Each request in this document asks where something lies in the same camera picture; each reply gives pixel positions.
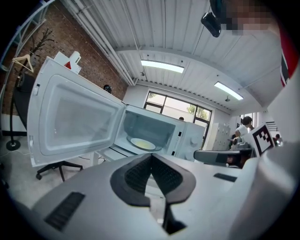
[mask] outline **tree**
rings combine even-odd
[[[148,98],[153,98],[153,97],[155,97],[156,95],[157,95],[156,93],[151,92],[151,93],[149,94]]]
[[[196,110],[196,106],[195,105],[189,105],[189,107],[187,107],[187,111],[190,114],[194,114]],[[209,113],[207,110],[204,110],[200,107],[197,108],[197,112],[196,112],[196,117],[204,119],[204,120],[209,120]]]

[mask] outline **white shirt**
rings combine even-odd
[[[239,131],[240,137],[242,137],[248,133],[248,128],[246,128],[245,125],[240,125],[235,131]]]

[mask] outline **red object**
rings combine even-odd
[[[70,63],[70,61],[65,64],[65,67],[71,69],[71,63]]]
[[[279,26],[279,31],[283,59],[281,64],[281,83],[285,86],[297,67],[299,54],[285,29]]]

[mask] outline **microwave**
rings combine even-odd
[[[194,161],[204,130],[127,105],[49,57],[35,80],[27,117],[32,166],[108,148],[124,156],[153,152]]]

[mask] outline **open microwave door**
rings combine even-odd
[[[126,105],[47,57],[28,108],[33,166],[101,150],[113,144]]]

